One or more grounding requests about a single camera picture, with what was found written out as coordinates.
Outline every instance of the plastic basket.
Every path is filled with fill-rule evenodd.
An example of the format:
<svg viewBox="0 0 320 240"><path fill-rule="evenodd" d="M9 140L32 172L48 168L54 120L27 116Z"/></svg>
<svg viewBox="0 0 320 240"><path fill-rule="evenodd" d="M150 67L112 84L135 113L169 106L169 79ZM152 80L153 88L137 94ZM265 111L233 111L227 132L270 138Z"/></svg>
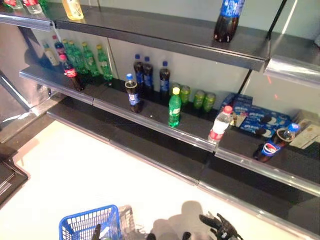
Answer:
<svg viewBox="0 0 320 240"><path fill-rule="evenodd" d="M119 212L115 205L77 213L64 217L59 223L60 240L91 240L94 230L101 224L101 237L112 240L121 239Z"/></svg>

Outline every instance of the sprite bottle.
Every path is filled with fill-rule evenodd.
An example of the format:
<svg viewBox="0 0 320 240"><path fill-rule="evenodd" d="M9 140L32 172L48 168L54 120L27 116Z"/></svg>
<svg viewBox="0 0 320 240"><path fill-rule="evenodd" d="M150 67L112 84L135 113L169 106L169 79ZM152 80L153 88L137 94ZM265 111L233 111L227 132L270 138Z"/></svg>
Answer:
<svg viewBox="0 0 320 240"><path fill-rule="evenodd" d="M169 120L168 124L170 127L176 127L180 123L180 109L181 99L179 97L180 88L174 87L172 90L172 97L169 101Z"/></svg>
<svg viewBox="0 0 320 240"><path fill-rule="evenodd" d="M89 71L92 77L96 77L100 75L100 72L97 68L96 60L93 52L89 49L88 44L86 42L82 43L83 47L83 56L86 64L88 65Z"/></svg>
<svg viewBox="0 0 320 240"><path fill-rule="evenodd" d="M112 84L111 80L113 77L112 77L110 66L108 64L108 61L109 61L108 57L103 51L102 46L100 44L96 46L96 49L98 50L98 61L100 63L103 78L107 80L108 85L111 85Z"/></svg>

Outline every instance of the soda can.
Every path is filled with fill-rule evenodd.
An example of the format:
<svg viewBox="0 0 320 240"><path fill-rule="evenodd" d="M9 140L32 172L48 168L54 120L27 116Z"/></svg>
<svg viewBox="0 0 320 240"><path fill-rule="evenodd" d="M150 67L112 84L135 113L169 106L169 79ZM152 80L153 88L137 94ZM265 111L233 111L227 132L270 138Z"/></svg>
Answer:
<svg viewBox="0 0 320 240"><path fill-rule="evenodd" d="M193 106L195 109L200 109L202 107L202 104L204 102L206 93L202 90L196 91L194 95L194 100L193 100Z"/></svg>
<svg viewBox="0 0 320 240"><path fill-rule="evenodd" d="M171 88L170 88L170 95L172 96L172 91L174 88L179 88L181 90L181 85L177 82L173 82L172 85L171 85Z"/></svg>
<svg viewBox="0 0 320 240"><path fill-rule="evenodd" d="M182 105L186 105L189 102L189 97L190 97L190 87L187 85L183 85L180 89L180 98L181 98L181 103Z"/></svg>
<svg viewBox="0 0 320 240"><path fill-rule="evenodd" d="M203 101L203 110L208 113L213 108L216 101L216 95L214 93L208 93Z"/></svg>

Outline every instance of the green bottle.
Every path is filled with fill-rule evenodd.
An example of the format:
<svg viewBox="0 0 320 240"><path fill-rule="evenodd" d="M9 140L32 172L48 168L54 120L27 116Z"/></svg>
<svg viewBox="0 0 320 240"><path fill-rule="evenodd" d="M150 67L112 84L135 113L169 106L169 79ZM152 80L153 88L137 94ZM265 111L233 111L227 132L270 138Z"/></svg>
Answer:
<svg viewBox="0 0 320 240"><path fill-rule="evenodd" d="M172 90L172 97L169 101L169 121L168 124L170 127L176 127L180 123L180 108L181 108L181 99L179 97L180 88L174 87Z"/></svg>
<svg viewBox="0 0 320 240"><path fill-rule="evenodd" d="M80 49L78 47L76 47L74 41L69 41L69 45L68 45L68 48L66 50L67 51L66 54L69 56L68 49L70 51L70 54L73 56L73 62L72 63L74 65L77 73L87 74L88 73L88 69L86 68L84 57L83 57L82 52L80 51Z"/></svg>
<svg viewBox="0 0 320 240"><path fill-rule="evenodd" d="M97 68L94 54L89 49L88 44L86 42L83 42L82 46L83 46L83 55L85 58L85 62L88 65L88 68L89 68L89 71L90 71L92 77L99 76L100 72Z"/></svg>
<svg viewBox="0 0 320 240"><path fill-rule="evenodd" d="M108 58L100 44L96 46L96 49L98 50L98 60L102 70L103 78L107 80L109 85L111 85L112 83L111 80L113 77L112 77L110 66L108 64Z"/></svg>

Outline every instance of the red label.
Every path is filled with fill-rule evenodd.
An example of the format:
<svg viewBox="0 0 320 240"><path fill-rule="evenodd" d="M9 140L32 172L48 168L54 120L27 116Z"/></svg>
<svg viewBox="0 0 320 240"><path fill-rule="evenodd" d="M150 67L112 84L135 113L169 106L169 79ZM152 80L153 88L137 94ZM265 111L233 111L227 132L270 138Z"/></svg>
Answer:
<svg viewBox="0 0 320 240"><path fill-rule="evenodd" d="M77 72L74 68L69 69L69 70L64 70L64 72L65 72L65 75L69 78L73 78L73 77L77 76Z"/></svg>
<svg viewBox="0 0 320 240"><path fill-rule="evenodd" d="M38 0L23 0L23 3L29 7L38 4Z"/></svg>
<svg viewBox="0 0 320 240"><path fill-rule="evenodd" d="M4 0L5 4L11 5L11 6L15 6L17 5L16 0Z"/></svg>

